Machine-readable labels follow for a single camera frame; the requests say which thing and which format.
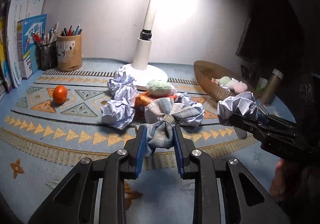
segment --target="orange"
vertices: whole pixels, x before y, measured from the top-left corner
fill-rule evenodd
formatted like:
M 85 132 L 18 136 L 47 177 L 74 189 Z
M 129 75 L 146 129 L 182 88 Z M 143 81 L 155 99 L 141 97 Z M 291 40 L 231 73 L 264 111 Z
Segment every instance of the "orange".
M 63 104 L 67 99 L 68 91 L 64 86 L 57 86 L 52 94 L 53 101 L 57 104 Z

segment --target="plaid fabric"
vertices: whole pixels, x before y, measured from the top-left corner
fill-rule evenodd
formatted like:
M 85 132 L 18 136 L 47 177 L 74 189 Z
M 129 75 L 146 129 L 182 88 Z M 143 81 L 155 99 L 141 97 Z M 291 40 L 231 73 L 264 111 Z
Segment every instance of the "plaid fabric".
M 156 99 L 147 106 L 156 117 L 163 120 L 154 124 L 140 124 L 135 126 L 136 133 L 140 126 L 147 128 L 147 147 L 145 156 L 151 158 L 156 148 L 173 147 L 173 126 L 181 119 L 195 117 L 200 112 L 187 104 L 175 103 L 173 98 L 163 97 Z

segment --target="pink plush toy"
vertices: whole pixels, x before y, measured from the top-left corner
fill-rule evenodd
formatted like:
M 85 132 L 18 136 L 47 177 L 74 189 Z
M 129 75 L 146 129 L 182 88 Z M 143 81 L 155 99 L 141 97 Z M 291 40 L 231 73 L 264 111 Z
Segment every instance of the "pink plush toy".
M 240 94 L 240 93 L 244 93 L 245 91 L 247 91 L 248 86 L 245 83 L 238 83 L 234 86 L 233 89 L 236 94 Z

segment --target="green plush toy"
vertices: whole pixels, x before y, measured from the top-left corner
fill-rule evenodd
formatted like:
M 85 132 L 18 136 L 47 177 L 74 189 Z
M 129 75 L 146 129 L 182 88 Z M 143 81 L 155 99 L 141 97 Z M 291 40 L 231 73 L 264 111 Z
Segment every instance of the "green plush toy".
M 152 96 L 163 97 L 167 96 L 171 92 L 172 86 L 169 82 L 161 80 L 151 80 L 146 85 L 146 89 Z
M 223 86 L 227 85 L 230 81 L 231 79 L 227 76 L 224 76 L 221 79 L 218 79 L 219 85 L 223 85 Z

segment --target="desk lamp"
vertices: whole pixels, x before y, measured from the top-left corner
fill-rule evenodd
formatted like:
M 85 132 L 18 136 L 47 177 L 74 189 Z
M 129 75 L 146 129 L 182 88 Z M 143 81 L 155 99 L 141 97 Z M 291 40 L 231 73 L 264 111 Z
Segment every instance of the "desk lamp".
M 137 41 L 133 62 L 123 66 L 126 69 L 127 74 L 135 78 L 137 88 L 140 90 L 146 90 L 145 86 L 150 80 L 168 80 L 167 74 L 162 69 L 148 65 L 152 43 L 151 30 L 158 2 L 159 0 L 149 1 L 143 28 Z

